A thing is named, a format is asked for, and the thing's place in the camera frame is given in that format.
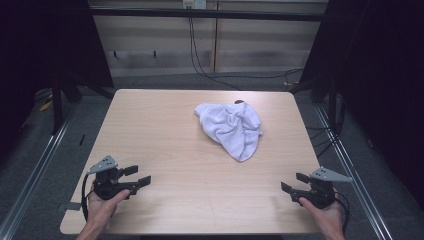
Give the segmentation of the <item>aluminium floor rail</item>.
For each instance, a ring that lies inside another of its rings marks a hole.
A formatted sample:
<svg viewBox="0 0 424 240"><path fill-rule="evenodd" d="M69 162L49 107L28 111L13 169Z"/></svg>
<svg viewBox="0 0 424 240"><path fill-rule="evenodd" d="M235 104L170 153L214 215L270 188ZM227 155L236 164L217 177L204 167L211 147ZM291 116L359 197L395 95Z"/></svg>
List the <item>aluminium floor rail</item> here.
<svg viewBox="0 0 424 240"><path fill-rule="evenodd" d="M77 109L77 103L71 104L62 123L60 123L59 127L49 135L49 140L43 148L43 152L37 157L37 162L33 166L31 174L28 176L23 187L19 190L17 198L8 208L7 214L0 223L0 240L11 240L13 238L37 188L41 183L43 176L45 175L64 135L66 134L70 121Z"/></svg>
<svg viewBox="0 0 424 240"><path fill-rule="evenodd" d="M368 193L363 181L358 174L347 150L345 149L340 137L330 129L330 118L325 109L321 105L315 107L319 120L325 128L328 138L333 146L333 149L338 156L341 165L343 166L346 174L352 178L351 185L355 191L356 196L361 203L363 210L379 240L394 240L390 233L385 220L383 219L380 211L377 209L374 201Z"/></svg>

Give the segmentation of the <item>white wall socket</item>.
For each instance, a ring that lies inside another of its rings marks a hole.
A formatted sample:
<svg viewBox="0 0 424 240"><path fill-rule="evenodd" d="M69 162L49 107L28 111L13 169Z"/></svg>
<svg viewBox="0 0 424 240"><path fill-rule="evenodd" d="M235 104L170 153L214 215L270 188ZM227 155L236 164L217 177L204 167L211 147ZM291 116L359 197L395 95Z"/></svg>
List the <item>white wall socket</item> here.
<svg viewBox="0 0 424 240"><path fill-rule="evenodd" d="M206 10L207 1L206 0L182 0L184 9L196 9L196 10Z"/></svg>

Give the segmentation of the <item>person's right hand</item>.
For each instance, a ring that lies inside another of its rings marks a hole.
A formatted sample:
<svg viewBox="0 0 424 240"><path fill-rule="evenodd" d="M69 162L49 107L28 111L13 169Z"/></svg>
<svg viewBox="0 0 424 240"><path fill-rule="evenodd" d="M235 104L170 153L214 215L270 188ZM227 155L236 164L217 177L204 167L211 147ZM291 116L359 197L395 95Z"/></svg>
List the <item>person's right hand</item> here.
<svg viewBox="0 0 424 240"><path fill-rule="evenodd" d="M338 203L334 202L327 208L319 209L304 197L301 197L299 202L310 212L322 231L335 232L342 230L341 208Z"/></svg>

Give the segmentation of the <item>grey tape piece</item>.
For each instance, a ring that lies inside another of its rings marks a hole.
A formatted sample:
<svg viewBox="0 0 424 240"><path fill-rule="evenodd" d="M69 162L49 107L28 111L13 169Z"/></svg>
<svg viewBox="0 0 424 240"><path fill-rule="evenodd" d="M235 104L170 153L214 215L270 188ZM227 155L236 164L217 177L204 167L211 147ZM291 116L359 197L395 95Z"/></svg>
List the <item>grey tape piece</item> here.
<svg viewBox="0 0 424 240"><path fill-rule="evenodd" d="M68 210L79 211L80 209L81 209L81 204L78 202L66 202L66 203L61 203L57 206L57 211L59 212L66 212Z"/></svg>

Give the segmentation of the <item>black metal stand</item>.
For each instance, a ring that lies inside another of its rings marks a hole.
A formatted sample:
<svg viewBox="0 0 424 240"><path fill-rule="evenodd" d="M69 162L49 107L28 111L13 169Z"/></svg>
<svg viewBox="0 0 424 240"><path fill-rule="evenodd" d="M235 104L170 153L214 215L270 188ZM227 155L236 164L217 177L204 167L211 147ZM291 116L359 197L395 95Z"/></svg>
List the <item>black metal stand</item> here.
<svg viewBox="0 0 424 240"><path fill-rule="evenodd" d="M328 97L328 122L330 128L335 131L336 123L336 80L332 75L318 76L312 87L311 99L314 103L322 103L324 98Z"/></svg>
<svg viewBox="0 0 424 240"><path fill-rule="evenodd" d="M75 80L65 79L64 77L55 77L52 81L52 101L54 112L54 125L52 134L56 135L64 123L62 95L65 95L71 103L77 103L82 99Z"/></svg>

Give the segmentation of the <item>dark curtain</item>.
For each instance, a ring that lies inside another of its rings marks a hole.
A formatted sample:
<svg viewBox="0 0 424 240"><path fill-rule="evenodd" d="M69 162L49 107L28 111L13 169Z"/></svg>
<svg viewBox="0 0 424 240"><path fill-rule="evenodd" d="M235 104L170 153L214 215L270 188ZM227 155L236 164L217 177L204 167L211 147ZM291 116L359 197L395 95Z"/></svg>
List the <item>dark curtain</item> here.
<svg viewBox="0 0 424 240"><path fill-rule="evenodd" d="M114 86L88 0L0 0L0 163L18 143L35 95L69 101L79 86Z"/></svg>
<svg viewBox="0 0 424 240"><path fill-rule="evenodd" d="M328 0L300 82L345 99L424 210L424 0Z"/></svg>

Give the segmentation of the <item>black horizontal frame bar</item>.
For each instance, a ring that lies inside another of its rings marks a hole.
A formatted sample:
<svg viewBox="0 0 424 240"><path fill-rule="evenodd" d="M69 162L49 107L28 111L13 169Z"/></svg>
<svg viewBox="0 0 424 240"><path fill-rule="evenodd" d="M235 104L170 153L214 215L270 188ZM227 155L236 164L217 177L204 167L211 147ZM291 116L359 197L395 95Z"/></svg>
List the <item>black horizontal frame bar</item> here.
<svg viewBox="0 0 424 240"><path fill-rule="evenodd" d="M249 11L227 11L227 10L91 7L90 12L93 15L101 15L101 16L249 19L249 20L276 20L276 21L305 21L305 22L321 22L326 19L326 16L324 14L249 12Z"/></svg>

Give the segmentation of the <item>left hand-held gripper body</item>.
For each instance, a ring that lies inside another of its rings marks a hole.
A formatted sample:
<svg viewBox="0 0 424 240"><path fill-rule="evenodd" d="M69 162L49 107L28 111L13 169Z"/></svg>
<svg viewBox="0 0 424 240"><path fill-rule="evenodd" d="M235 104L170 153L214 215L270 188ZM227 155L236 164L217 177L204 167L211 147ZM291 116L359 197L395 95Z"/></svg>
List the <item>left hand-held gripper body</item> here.
<svg viewBox="0 0 424 240"><path fill-rule="evenodd" d="M125 168L118 168L118 163L111 155L105 156L87 171L88 175L94 174L94 192L103 200L109 200L120 191L128 189L136 182L120 183L119 179L124 175Z"/></svg>

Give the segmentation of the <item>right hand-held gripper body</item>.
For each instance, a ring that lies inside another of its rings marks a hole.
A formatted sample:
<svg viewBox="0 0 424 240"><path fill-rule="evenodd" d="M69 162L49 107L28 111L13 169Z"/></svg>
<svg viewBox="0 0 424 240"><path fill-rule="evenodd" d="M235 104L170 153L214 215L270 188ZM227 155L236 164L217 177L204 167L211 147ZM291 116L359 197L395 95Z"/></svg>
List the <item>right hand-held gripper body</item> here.
<svg viewBox="0 0 424 240"><path fill-rule="evenodd" d="M307 175L310 177L309 191L292 189L291 199L299 202L301 197L308 199L315 207L324 209L336 200L334 182L351 182L352 178L327 169L323 166Z"/></svg>

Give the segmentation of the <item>white towel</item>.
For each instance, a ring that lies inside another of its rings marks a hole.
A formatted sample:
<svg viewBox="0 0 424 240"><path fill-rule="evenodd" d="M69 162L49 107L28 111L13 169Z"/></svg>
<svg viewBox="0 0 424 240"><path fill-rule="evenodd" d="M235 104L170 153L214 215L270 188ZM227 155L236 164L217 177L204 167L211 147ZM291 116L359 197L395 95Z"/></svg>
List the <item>white towel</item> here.
<svg viewBox="0 0 424 240"><path fill-rule="evenodd" d="M222 145L236 161L250 159L262 134L261 120L247 102L242 104L199 104L195 110L204 133Z"/></svg>

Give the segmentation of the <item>person's left hand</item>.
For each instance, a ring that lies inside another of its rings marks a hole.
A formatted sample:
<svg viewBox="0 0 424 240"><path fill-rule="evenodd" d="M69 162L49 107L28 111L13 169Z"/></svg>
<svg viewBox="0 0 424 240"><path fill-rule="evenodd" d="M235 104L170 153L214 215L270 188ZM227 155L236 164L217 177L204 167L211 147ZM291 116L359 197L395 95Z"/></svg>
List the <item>person's left hand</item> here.
<svg viewBox="0 0 424 240"><path fill-rule="evenodd" d="M109 200L101 199L95 192L88 196L88 220L87 223L96 227L104 228L117 210L118 204L130 195L130 191L124 189Z"/></svg>

